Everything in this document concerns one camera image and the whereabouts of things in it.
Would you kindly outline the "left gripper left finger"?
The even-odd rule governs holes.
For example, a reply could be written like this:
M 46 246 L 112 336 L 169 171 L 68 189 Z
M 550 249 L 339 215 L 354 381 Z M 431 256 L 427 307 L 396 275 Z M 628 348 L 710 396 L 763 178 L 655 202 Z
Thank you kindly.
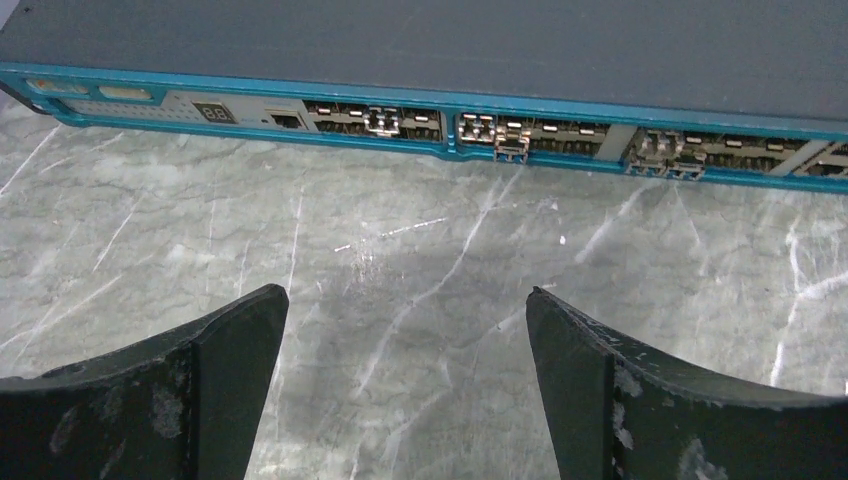
M 5 479 L 241 479 L 289 300 L 265 285 L 197 320 L 1 382 Z

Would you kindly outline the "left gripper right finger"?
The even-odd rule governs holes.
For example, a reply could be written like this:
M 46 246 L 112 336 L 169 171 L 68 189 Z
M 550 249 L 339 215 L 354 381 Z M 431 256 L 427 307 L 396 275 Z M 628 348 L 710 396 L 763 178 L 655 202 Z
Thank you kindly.
M 843 479 L 847 401 L 694 365 L 535 288 L 526 323 L 564 479 Z

